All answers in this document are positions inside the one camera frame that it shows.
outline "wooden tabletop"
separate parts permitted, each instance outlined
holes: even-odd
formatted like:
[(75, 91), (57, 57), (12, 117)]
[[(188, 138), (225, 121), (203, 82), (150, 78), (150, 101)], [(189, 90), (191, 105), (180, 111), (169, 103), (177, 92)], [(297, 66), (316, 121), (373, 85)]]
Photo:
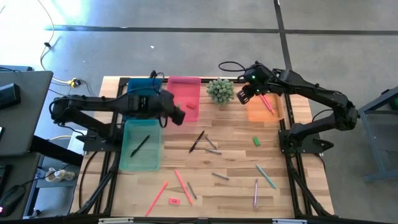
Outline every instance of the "wooden tabletop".
[[(99, 95), (115, 97), (119, 78), (104, 77)], [(235, 92), (239, 90), (240, 86), (235, 84)], [(292, 95), (291, 102), (295, 122), (311, 122), (308, 100)], [(105, 123), (111, 121), (111, 116), (111, 113), (95, 113), (95, 118)], [(169, 123), (163, 129), (164, 150), (160, 169), (155, 172), (119, 171), (111, 215), (143, 217), (163, 183), (168, 180), (169, 184), (149, 214), (150, 217), (293, 218), (286, 163), (279, 148), (279, 129), (279, 122), (248, 121), (246, 107), (236, 97), (226, 106), (215, 105), (202, 83), (198, 121), (184, 123), (182, 126)], [(222, 155), (206, 152), (204, 148), (211, 146), (205, 138), (202, 138), (191, 154), (188, 153), (203, 130)], [(258, 137), (261, 146), (254, 145), (254, 136)], [(85, 156), (83, 160), (80, 174), (88, 157)], [(98, 185), (103, 157), (103, 152), (97, 153), (87, 168), (82, 187), (83, 203)], [(310, 154), (302, 154), (302, 157), (308, 188), (325, 210), (333, 213), (321, 160)], [(264, 169), (277, 189), (268, 184), (255, 164)], [(179, 170), (185, 184), (191, 183), (197, 194), (198, 198), (193, 200), (193, 205), (189, 204), (174, 169)], [(215, 177), (212, 172), (226, 175), (229, 180)], [(259, 182), (256, 209), (252, 207), (255, 179)], [(78, 188), (79, 185), (75, 190), (71, 212), (78, 210)], [(298, 186), (297, 189), (300, 208), (304, 211), (302, 192)], [(108, 187), (104, 191), (101, 211), (107, 196)], [(179, 198), (180, 205), (170, 205), (170, 197)]]

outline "eraser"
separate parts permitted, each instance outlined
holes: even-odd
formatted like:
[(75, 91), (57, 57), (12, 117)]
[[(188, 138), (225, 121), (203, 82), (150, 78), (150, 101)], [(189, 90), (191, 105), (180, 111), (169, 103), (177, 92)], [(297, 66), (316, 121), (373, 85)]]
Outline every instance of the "eraser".
[(191, 108), (191, 109), (195, 109), (196, 108), (196, 106), (194, 104), (192, 104), (192, 103), (187, 103), (187, 107)]
[(253, 141), (254, 141), (254, 143), (255, 143), (256, 146), (260, 146), (260, 145), (261, 145), (261, 144), (260, 144), (260, 141), (258, 140), (257, 137), (254, 137), (254, 138), (253, 138)]
[(172, 205), (179, 205), (180, 204), (180, 199), (178, 198), (169, 198), (169, 203)]

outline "gray pen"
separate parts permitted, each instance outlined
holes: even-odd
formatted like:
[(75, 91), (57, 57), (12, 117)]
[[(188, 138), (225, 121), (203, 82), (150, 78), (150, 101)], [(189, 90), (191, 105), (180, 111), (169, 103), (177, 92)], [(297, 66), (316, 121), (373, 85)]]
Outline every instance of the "gray pen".
[(217, 176), (217, 177), (221, 177), (222, 179), (229, 180), (229, 178), (228, 178), (228, 177), (225, 177), (225, 176), (223, 176), (223, 175), (216, 174), (216, 173), (214, 173), (214, 172), (212, 172), (211, 174), (213, 174), (213, 175), (215, 175), (215, 176)]
[(214, 149), (217, 149), (217, 147), (212, 143), (212, 141), (210, 141), (207, 136), (205, 136), (205, 139), (211, 144), (211, 146), (213, 146)]
[(218, 152), (218, 151), (215, 151), (215, 150), (206, 149), (206, 148), (205, 148), (205, 150), (206, 150), (206, 151), (208, 151), (208, 152), (214, 153), (214, 154), (221, 155), (221, 153), (220, 153), (220, 152)]
[(187, 182), (187, 184), (188, 184), (188, 187), (189, 187), (189, 189), (191, 190), (192, 195), (193, 195), (193, 197), (195, 198), (195, 200), (198, 199), (198, 198), (197, 198), (197, 195), (194, 193), (194, 191), (193, 191), (193, 189), (192, 189), (191, 184), (190, 184), (189, 182)]

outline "black pen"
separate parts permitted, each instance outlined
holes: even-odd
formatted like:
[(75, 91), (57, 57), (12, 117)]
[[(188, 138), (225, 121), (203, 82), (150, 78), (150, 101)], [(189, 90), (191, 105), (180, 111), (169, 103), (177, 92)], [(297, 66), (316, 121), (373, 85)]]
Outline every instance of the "black pen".
[(203, 136), (203, 134), (205, 133), (205, 131), (202, 131), (199, 135), (199, 138), (197, 139), (197, 141), (195, 141), (195, 143), (193, 143), (193, 146), (191, 147), (191, 149), (189, 150), (189, 153), (191, 153), (194, 149), (195, 146), (198, 144), (199, 140), (201, 139), (201, 137)]
[(145, 139), (141, 142), (141, 144), (137, 147), (137, 149), (134, 150), (134, 151), (131, 153), (130, 157), (132, 157), (135, 153), (137, 153), (138, 150), (141, 148), (141, 146), (142, 146), (148, 139), (149, 139), (149, 134), (148, 134), (148, 136), (145, 137)]

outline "concrete floor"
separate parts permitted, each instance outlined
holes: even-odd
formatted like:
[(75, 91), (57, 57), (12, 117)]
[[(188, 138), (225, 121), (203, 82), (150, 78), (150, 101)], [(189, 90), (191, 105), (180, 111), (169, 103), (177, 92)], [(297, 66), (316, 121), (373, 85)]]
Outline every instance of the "concrete floor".
[[(40, 70), (42, 43), (50, 36), (50, 32), (43, 31), (43, 26), (49, 24), (47, 15), (36, 1), (3, 2), (6, 7), (0, 14), (0, 63), (30, 65)], [(56, 24), (278, 28), (273, 0), (42, 2)], [(279, 2), (286, 29), (398, 30), (395, 0)], [(287, 35), (287, 43), (296, 72), (309, 82), (343, 92), (358, 108), (398, 84), (396, 35)], [(153, 69), (166, 75), (238, 75), (217, 69), (217, 64), (225, 60), (246, 66), (255, 60), (271, 68), (285, 66), (279, 34), (58, 31), (52, 44), (54, 48), (44, 58), (45, 68), (58, 78), (86, 80), (95, 94), (99, 93), (105, 75), (149, 75)], [(68, 92), (68, 88), (62, 86), (51, 85), (51, 89)], [(87, 90), (81, 87), (72, 93), (87, 94)], [(50, 120), (47, 107), (54, 97), (54, 93), (48, 93), (36, 130), (36, 135), (43, 138), (70, 134)], [(323, 108), (311, 102), (313, 114)], [(363, 175), (374, 173), (376, 166), (360, 120), (352, 131), (327, 131), (321, 137), (335, 143), (335, 147), (325, 153), (325, 162), (336, 214), (344, 218), (396, 222), (398, 179), (371, 184), (362, 180)], [(40, 200), (38, 206), (51, 209), (40, 204)]]

